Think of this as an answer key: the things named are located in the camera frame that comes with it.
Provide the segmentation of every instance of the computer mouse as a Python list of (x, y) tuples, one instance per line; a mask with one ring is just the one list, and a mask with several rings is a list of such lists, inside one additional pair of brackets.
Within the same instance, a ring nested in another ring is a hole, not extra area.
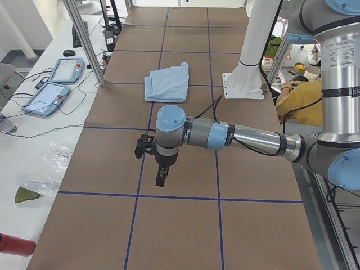
[(75, 55), (75, 51), (72, 49), (66, 49), (64, 50), (64, 52), (62, 53), (62, 55), (66, 56), (74, 56)]

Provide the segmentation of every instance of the white metal stand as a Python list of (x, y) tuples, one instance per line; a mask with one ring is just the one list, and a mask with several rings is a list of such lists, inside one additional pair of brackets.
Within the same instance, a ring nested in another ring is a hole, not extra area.
[(232, 73), (223, 73), (225, 98), (264, 98), (259, 62), (280, 2), (255, 1), (238, 66)]

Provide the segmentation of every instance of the cloth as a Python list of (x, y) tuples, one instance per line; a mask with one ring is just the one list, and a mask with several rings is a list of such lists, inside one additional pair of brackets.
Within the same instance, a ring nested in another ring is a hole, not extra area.
[[(277, 114), (281, 118), (280, 122), (284, 122), (284, 117), (289, 111), (309, 105), (321, 98), (321, 89), (322, 79), (320, 78), (314, 82), (304, 82), (292, 90), (275, 105)], [(322, 101), (306, 109), (292, 112), (290, 118), (299, 124), (322, 127)]]
[(172, 66), (150, 72), (145, 79), (145, 100), (156, 102), (183, 102), (189, 84), (189, 65)]
[(264, 57), (275, 57), (277, 51), (280, 48), (281, 38), (275, 38), (269, 41), (268, 47), (265, 51)]
[(40, 197), (39, 193), (19, 187), (15, 195), (15, 203), (17, 204), (22, 201), (35, 200), (38, 197)]

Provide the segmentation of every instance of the green object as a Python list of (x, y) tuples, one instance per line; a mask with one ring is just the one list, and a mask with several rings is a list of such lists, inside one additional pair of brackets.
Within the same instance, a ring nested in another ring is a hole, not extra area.
[(40, 197), (39, 193), (19, 187), (15, 195), (15, 204), (22, 201), (35, 200), (38, 197)]
[(275, 38), (271, 40), (268, 44), (268, 47), (265, 51), (264, 57), (275, 57), (277, 51), (279, 50), (281, 43), (281, 38)]

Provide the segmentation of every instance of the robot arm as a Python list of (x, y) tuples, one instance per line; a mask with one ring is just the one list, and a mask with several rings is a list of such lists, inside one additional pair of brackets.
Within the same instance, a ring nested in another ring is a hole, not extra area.
[(144, 152), (155, 155), (157, 186), (164, 186), (169, 167), (186, 143), (214, 150), (237, 146), (284, 156), (335, 185), (360, 189), (360, 2), (292, 0), (290, 10), (288, 40), (321, 43), (323, 132), (317, 138), (288, 136), (192, 118), (178, 106), (164, 106), (157, 116), (156, 138), (142, 135), (135, 150), (137, 158)]
[(184, 110), (176, 105), (166, 105), (159, 110), (156, 127), (156, 137), (144, 134), (137, 140), (135, 153), (137, 158), (141, 158), (144, 152), (155, 156), (159, 164), (156, 185), (161, 187), (182, 144), (213, 150), (236, 146), (267, 156), (283, 156), (324, 177), (327, 177), (332, 161), (348, 151), (347, 148), (321, 148), (314, 137), (290, 136), (222, 121), (218, 123), (206, 117), (193, 118), (186, 116)]

